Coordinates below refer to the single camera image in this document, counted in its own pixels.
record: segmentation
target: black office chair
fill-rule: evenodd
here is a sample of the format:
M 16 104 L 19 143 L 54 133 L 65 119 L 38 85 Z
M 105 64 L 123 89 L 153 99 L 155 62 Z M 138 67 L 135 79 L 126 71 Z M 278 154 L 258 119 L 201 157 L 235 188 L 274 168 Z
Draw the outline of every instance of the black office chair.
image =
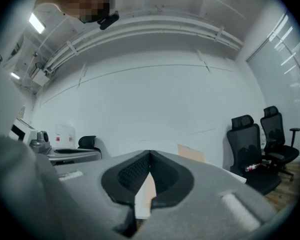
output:
M 246 167 L 262 162 L 259 125 L 248 114 L 231 121 L 232 130 L 226 134 L 234 159 L 230 171 L 246 178 L 247 185 L 266 195 L 280 184 L 278 174 L 263 165 L 252 171 L 245 171 Z
M 264 117 L 260 122 L 266 137 L 266 145 L 264 148 L 265 158 L 271 160 L 273 166 L 278 172 L 290 175 L 290 181 L 294 180 L 294 174 L 284 170 L 286 164 L 292 162 L 299 155 L 299 150 L 294 148 L 296 132 L 300 128 L 291 128 L 292 141 L 291 146 L 285 145 L 285 133 L 282 123 L 282 115 L 275 106 L 265 108 Z
M 101 153 L 100 149 L 95 147 L 95 138 L 96 136 L 83 136 L 82 138 L 79 139 L 78 149 L 96 150 Z

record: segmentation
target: wooden floor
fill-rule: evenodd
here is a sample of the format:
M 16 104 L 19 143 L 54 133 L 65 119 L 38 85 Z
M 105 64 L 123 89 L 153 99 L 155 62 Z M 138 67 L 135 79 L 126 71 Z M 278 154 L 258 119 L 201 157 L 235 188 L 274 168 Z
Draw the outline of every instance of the wooden floor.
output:
M 288 163 L 285 170 L 294 174 L 293 181 L 290 182 L 289 175 L 279 173 L 280 185 L 265 196 L 277 211 L 296 202 L 300 196 L 300 162 Z

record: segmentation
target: ceiling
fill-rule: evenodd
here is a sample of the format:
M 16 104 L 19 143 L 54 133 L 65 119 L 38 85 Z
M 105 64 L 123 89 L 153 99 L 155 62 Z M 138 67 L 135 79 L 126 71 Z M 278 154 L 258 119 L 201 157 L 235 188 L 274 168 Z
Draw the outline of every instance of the ceiling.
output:
M 115 0 L 115 9 L 120 15 L 120 20 L 115 24 L 119 25 L 125 19 L 144 16 L 182 17 L 217 28 L 223 27 L 225 32 L 244 41 L 263 6 L 262 0 Z M 97 23 L 83 24 L 76 18 L 68 17 L 53 4 L 42 4 L 34 13 L 46 28 L 39 34 L 28 25 L 15 71 L 21 77 L 18 83 L 36 92 L 40 86 L 29 77 L 35 70 L 35 63 L 45 65 L 68 40 L 74 40 L 99 26 Z M 33 57 L 34 52 L 38 53 L 37 57 Z

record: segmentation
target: chair seat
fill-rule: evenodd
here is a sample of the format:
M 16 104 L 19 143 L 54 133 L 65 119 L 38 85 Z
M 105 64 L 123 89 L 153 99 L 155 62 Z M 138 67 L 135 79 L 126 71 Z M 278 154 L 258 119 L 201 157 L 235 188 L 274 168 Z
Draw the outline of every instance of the chair seat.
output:
M 277 165 L 288 164 L 288 163 L 292 162 L 293 160 L 295 160 L 299 156 L 298 149 L 291 147 L 291 146 L 286 146 L 286 145 L 279 146 L 276 149 L 272 150 L 271 152 L 284 156 L 283 159 L 275 159 L 275 163 Z
M 274 190 L 281 182 L 280 177 L 274 171 L 262 165 L 257 169 L 245 172 L 243 177 L 246 178 L 247 185 L 262 195 L 266 195 Z

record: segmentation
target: ceiling light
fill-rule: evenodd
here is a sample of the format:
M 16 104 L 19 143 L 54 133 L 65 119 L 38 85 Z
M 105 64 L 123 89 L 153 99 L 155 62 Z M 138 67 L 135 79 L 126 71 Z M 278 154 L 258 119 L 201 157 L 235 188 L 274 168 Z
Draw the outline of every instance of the ceiling light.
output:
M 38 31 L 39 34 L 41 34 L 44 31 L 45 26 L 40 22 L 40 20 L 38 20 L 38 18 L 33 13 L 31 13 L 29 22 L 35 28 L 35 30 Z
M 15 73 L 13 73 L 13 72 L 11 73 L 11 76 L 13 76 L 14 78 L 16 78 L 16 79 L 18 79 L 18 80 L 20 79 L 20 76 L 18 76 L 17 74 L 15 74 Z

